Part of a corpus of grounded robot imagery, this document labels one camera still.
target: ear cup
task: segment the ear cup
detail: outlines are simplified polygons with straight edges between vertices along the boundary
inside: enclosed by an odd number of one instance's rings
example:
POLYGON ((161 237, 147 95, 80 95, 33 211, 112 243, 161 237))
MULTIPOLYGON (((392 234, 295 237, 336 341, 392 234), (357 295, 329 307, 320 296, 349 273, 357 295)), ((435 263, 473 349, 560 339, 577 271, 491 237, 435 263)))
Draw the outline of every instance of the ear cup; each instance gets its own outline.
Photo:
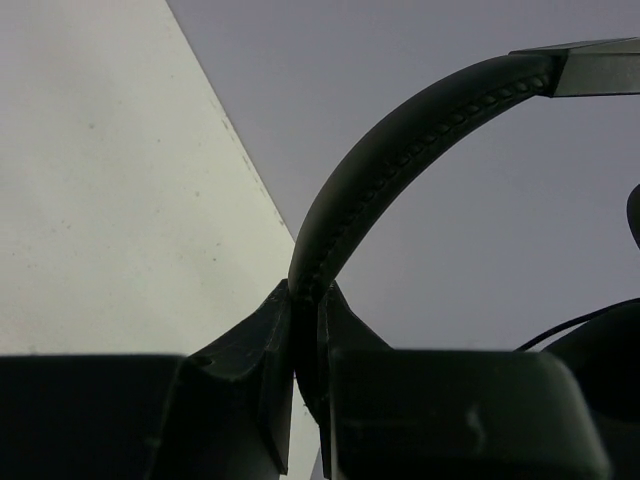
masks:
POLYGON ((640 248, 640 185, 633 189, 627 199, 627 221, 633 239, 640 248))
POLYGON ((639 339, 640 299, 607 309, 545 349, 578 381, 615 479, 640 478, 639 339))
POLYGON ((640 422, 638 340, 640 300, 607 310, 545 351, 569 367, 593 410, 619 421, 640 422))

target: white wall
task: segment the white wall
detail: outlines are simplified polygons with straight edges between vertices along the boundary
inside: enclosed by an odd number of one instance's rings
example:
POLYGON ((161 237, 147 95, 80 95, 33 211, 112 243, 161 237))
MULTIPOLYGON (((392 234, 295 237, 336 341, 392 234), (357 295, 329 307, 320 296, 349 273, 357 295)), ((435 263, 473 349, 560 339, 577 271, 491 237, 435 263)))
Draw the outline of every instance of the white wall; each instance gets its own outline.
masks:
MULTIPOLYGON (((190 353, 250 314, 292 240, 165 2, 0 8, 0 351, 190 353)), ((289 478, 317 446, 296 395, 289 478)))

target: black plastic part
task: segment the black plastic part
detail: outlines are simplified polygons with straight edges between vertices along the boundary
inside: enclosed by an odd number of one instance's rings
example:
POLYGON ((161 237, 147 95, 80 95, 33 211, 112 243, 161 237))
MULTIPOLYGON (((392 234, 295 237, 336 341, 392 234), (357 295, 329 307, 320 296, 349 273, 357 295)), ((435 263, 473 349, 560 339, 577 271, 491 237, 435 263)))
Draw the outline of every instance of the black plastic part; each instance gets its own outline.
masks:
POLYGON ((254 314, 193 354, 207 374, 251 389, 248 407, 283 474, 287 472, 293 400, 290 327, 289 289, 282 280, 254 314))
POLYGON ((569 371, 542 353, 331 354, 332 478, 610 478, 569 371))
POLYGON ((550 97, 640 93, 640 38, 596 40, 512 52, 541 53, 565 60, 550 97))
POLYGON ((320 427, 323 472, 325 478, 331 478, 330 352, 340 348, 388 351, 391 347, 353 313, 336 283, 329 287, 320 302, 318 318, 318 378, 321 395, 315 410, 318 412, 320 427))
POLYGON ((152 478, 185 359, 4 357, 0 478, 152 478))
POLYGON ((278 480, 293 369, 283 281, 194 358, 0 359, 0 478, 278 480))

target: cable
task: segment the cable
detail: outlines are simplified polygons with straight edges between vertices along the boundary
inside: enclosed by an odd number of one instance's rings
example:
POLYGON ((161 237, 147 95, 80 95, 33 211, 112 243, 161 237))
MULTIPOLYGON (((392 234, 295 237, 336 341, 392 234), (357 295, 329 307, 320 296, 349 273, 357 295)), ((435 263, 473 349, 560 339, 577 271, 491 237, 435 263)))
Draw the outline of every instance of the cable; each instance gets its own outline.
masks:
POLYGON ((568 322, 561 323, 560 325, 556 325, 555 327, 550 328, 549 330, 541 333, 537 337, 529 340, 524 345, 521 345, 520 347, 516 348, 515 351, 525 352, 530 348, 535 347, 540 342, 544 342, 547 338, 552 337, 560 332, 564 332, 565 330, 568 330, 571 327, 575 327, 577 325, 582 325, 583 323, 587 323, 588 321, 593 320, 594 318, 600 317, 601 315, 604 315, 610 312, 611 310, 624 307, 626 305, 632 305, 632 304, 638 304, 638 303, 640 303, 640 299, 632 298, 630 300, 625 300, 624 302, 609 305, 608 307, 601 308, 600 310, 596 310, 595 312, 588 313, 581 317, 574 318, 573 320, 569 320, 568 322))
POLYGON ((585 318, 585 317, 574 318, 573 320, 569 320, 568 322, 564 322, 564 323, 561 323, 560 325, 556 325, 555 327, 550 328, 549 330, 547 330, 547 331, 541 333, 540 335, 532 338, 527 343, 525 343, 525 344, 521 345, 520 347, 516 348, 515 351, 516 352, 526 352, 527 350, 535 347, 539 343, 544 342, 549 337, 553 337, 554 335, 557 335, 560 332, 564 332, 565 330, 568 330, 571 327, 575 327, 577 325, 582 325, 583 323, 587 323, 589 320, 591 320, 591 316, 587 315, 587 317, 588 318, 585 318))

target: ear cushion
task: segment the ear cushion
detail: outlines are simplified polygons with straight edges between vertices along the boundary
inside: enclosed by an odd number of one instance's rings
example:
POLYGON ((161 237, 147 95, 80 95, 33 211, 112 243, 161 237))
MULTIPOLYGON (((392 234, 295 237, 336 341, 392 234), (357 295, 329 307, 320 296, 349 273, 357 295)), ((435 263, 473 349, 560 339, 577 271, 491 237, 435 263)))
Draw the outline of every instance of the ear cushion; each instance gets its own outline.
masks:
POLYGON ((640 300, 607 309, 549 345, 573 372, 616 479, 640 478, 640 300))

